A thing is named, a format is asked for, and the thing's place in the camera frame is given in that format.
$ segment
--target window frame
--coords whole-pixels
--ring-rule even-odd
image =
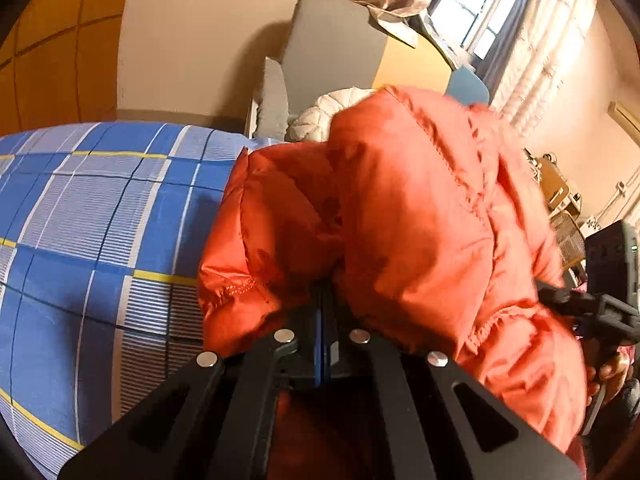
[[[440,5],[443,0],[432,0],[428,9],[429,15],[432,15],[435,9]],[[497,11],[498,5],[502,0],[484,0],[482,3],[482,7],[480,11],[476,14],[471,9],[467,8],[465,5],[460,3],[457,0],[453,0],[457,5],[459,5],[462,9],[469,12],[474,16],[474,20],[469,27],[468,31],[465,34],[465,37],[462,41],[462,44],[457,45],[457,47],[461,48],[466,52],[466,54],[470,58],[470,64],[477,68],[480,63],[483,62],[483,58],[479,57],[474,53],[474,50],[478,46],[482,35],[485,31],[489,31],[491,34],[495,36],[494,41],[497,40],[498,35],[504,30],[504,27],[500,28],[500,31],[496,32],[489,27],[489,23],[491,22],[492,17]]]

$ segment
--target white pillow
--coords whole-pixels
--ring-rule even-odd
[[[375,90],[361,88],[345,88],[320,96],[316,103],[300,114],[287,129],[287,136],[292,142],[306,140],[323,142],[329,138],[329,127],[332,117],[339,111],[349,108],[364,98],[369,97]]]

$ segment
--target human hand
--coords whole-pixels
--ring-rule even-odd
[[[581,339],[580,342],[582,344],[582,350],[584,351],[584,359],[587,363],[586,404],[589,406],[593,401],[593,397],[600,391],[600,384],[596,382],[596,368],[590,365],[590,363],[595,361],[599,344],[593,339]],[[597,371],[597,379],[607,383],[607,391],[602,401],[603,406],[608,404],[609,401],[620,392],[629,374],[630,366],[629,356],[624,352],[617,352],[616,355],[603,364],[600,370]]]

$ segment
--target air conditioner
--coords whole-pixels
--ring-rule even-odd
[[[609,115],[640,146],[640,121],[636,119],[635,115],[627,110],[620,101],[610,104]]]

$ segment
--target bed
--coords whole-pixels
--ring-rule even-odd
[[[276,142],[158,123],[0,137],[0,413],[45,478],[199,352],[226,180]]]

